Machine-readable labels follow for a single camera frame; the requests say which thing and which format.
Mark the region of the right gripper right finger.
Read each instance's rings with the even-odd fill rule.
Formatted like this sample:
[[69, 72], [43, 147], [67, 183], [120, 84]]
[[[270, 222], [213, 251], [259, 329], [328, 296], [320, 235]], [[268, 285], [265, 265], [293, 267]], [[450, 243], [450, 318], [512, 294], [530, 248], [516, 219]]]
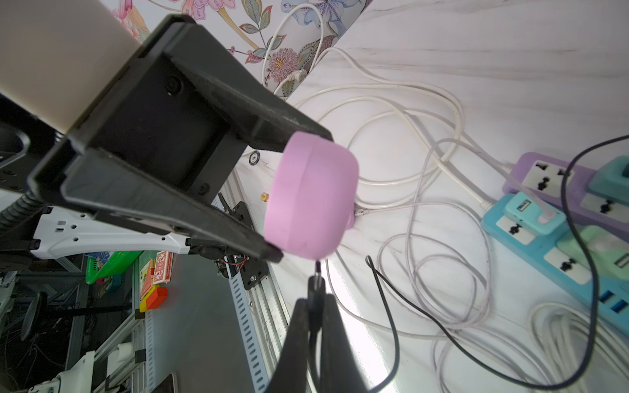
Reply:
[[356, 365], [336, 297], [331, 294], [324, 298], [319, 371], [321, 392], [368, 391]]

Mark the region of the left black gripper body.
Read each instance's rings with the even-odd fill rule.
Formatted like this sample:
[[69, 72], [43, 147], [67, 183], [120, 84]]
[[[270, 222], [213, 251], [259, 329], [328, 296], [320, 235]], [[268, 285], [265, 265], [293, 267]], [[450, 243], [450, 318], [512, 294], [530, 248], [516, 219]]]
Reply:
[[187, 15], [170, 15], [29, 175], [44, 201], [140, 232], [180, 230], [239, 254], [283, 252], [211, 203], [247, 147], [330, 132], [276, 97]]

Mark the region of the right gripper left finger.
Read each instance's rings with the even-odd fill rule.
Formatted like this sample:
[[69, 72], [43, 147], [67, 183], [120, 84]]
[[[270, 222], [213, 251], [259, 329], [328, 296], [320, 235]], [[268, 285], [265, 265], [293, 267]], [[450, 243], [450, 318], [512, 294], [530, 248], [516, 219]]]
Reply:
[[309, 330], [308, 303], [306, 299], [299, 299], [293, 309], [274, 375], [266, 390], [268, 393], [306, 391]]

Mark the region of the purple earbud case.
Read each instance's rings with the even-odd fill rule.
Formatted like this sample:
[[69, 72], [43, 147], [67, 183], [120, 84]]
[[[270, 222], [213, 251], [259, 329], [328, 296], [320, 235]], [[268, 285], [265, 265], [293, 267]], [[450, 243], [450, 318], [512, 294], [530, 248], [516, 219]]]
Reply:
[[321, 260], [352, 226], [359, 163], [345, 147], [314, 134], [289, 139], [270, 190], [264, 239], [283, 252]]

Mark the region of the teal power strip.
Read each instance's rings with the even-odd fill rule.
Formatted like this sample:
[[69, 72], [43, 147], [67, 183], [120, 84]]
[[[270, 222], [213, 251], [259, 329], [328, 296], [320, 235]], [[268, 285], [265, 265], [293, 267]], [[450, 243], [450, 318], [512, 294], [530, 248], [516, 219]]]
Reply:
[[[591, 271], [586, 265], [571, 259], [556, 244], [570, 229], [562, 224], [548, 236], [535, 236], [521, 224], [504, 214], [513, 195], [505, 195], [483, 217], [483, 229], [515, 255], [561, 287], [576, 300], [589, 307], [592, 300]], [[598, 314], [624, 335], [628, 334], [628, 282], [600, 275]]]

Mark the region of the teal charger with black cable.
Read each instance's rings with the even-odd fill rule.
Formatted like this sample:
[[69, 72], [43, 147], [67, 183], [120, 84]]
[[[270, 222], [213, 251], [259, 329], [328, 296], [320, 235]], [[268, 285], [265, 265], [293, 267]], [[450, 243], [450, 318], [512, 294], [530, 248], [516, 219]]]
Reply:
[[628, 205], [628, 156], [620, 156], [601, 167], [588, 184], [598, 197]]

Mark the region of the green charger plug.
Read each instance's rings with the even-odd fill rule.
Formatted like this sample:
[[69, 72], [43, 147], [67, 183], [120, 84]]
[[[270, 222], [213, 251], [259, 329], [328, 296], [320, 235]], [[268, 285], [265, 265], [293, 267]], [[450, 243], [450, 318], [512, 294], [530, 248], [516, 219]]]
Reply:
[[[627, 242], [595, 225], [578, 227], [578, 233], [601, 277], [628, 280]], [[558, 240], [557, 248], [572, 260], [589, 268], [584, 252], [570, 231]]]

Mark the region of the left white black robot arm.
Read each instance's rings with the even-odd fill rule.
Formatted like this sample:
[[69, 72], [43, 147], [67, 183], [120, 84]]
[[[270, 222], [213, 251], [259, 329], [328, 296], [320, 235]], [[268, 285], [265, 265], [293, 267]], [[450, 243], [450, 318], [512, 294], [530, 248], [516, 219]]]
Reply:
[[244, 151], [331, 133], [273, 95], [187, 15], [139, 42], [102, 6], [75, 28], [40, 18], [1, 39], [3, 260], [206, 247], [283, 252], [213, 206]]

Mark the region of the round black white sticker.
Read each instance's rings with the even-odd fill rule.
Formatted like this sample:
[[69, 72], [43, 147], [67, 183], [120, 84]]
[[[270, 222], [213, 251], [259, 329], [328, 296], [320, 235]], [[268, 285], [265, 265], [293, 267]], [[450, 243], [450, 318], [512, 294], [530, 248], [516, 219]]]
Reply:
[[249, 158], [248, 158], [248, 162], [249, 165], [257, 165], [260, 161], [260, 152], [259, 151], [254, 151], [250, 154]]

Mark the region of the green plastic basket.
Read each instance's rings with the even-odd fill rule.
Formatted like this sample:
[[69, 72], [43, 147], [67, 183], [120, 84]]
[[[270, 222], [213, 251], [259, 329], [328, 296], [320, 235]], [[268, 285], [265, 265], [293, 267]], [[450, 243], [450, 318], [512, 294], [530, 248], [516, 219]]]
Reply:
[[123, 274], [142, 252], [87, 253], [86, 283], [95, 284], [101, 278]]

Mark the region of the red yellow card boxes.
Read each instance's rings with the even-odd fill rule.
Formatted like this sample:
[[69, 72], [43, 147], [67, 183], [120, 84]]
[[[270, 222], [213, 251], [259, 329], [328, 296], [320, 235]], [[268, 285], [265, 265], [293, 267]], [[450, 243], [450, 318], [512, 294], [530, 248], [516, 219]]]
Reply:
[[168, 297], [167, 284], [171, 281], [175, 254], [172, 252], [144, 252], [140, 256], [139, 312], [158, 309]]

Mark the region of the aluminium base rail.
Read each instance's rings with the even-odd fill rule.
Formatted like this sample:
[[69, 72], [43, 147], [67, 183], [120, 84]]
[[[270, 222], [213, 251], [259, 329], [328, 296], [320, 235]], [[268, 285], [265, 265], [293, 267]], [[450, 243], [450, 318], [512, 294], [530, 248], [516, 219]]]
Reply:
[[264, 392], [278, 364], [288, 332], [289, 313], [268, 263], [249, 258], [227, 266], [242, 342], [255, 392]]

